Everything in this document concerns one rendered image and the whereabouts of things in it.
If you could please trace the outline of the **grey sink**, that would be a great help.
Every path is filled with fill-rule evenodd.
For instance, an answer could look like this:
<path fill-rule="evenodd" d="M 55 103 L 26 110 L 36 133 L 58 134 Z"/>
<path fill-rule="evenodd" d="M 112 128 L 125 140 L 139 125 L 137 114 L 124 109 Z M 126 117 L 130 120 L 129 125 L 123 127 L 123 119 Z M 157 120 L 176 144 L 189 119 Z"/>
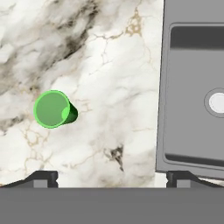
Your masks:
<path fill-rule="evenodd" d="M 164 0 L 156 170 L 224 179 L 224 0 Z"/>

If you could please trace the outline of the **green cup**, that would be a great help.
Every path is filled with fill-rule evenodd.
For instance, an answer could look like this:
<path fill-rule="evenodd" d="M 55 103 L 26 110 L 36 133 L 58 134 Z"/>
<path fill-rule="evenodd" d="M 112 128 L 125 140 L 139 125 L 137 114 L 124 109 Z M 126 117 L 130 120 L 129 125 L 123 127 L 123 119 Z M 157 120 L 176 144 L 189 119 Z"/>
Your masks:
<path fill-rule="evenodd" d="M 54 129 L 75 122 L 79 112 L 64 93 L 49 90 L 35 101 L 33 114 L 42 127 Z"/>

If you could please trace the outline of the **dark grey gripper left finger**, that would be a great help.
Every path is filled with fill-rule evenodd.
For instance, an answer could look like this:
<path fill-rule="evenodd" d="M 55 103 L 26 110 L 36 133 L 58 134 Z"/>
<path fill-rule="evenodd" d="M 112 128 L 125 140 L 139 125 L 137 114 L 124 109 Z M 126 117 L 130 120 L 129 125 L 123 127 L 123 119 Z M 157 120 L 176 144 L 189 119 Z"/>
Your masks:
<path fill-rule="evenodd" d="M 58 176 L 56 171 L 35 171 L 27 178 L 4 185 L 3 188 L 57 188 Z"/>

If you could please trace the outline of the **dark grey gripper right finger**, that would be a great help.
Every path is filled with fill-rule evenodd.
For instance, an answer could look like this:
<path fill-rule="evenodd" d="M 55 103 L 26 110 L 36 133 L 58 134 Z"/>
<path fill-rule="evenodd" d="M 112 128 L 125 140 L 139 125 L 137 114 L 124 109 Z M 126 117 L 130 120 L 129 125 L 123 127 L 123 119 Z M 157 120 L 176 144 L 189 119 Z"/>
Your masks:
<path fill-rule="evenodd" d="M 166 173 L 167 188 L 199 188 L 214 187 L 221 188 L 217 185 L 205 180 L 201 180 L 189 171 L 168 171 Z"/>

